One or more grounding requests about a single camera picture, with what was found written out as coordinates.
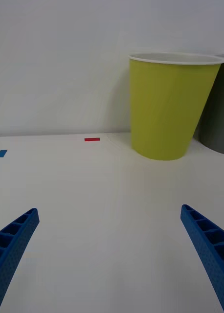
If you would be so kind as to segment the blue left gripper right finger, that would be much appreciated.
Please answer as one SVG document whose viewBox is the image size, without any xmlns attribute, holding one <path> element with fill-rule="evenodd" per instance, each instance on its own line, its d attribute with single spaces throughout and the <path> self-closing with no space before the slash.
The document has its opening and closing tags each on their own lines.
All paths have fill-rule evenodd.
<svg viewBox="0 0 224 313">
<path fill-rule="evenodd" d="M 186 204 L 180 219 L 224 311 L 224 230 Z"/>
</svg>

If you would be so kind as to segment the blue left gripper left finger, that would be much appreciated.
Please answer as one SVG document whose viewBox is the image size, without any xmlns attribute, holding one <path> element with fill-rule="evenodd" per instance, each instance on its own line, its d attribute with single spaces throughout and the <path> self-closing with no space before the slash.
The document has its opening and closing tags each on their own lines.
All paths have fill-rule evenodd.
<svg viewBox="0 0 224 313">
<path fill-rule="evenodd" d="M 39 222 L 38 210 L 32 208 L 0 231 L 0 306 Z"/>
</svg>

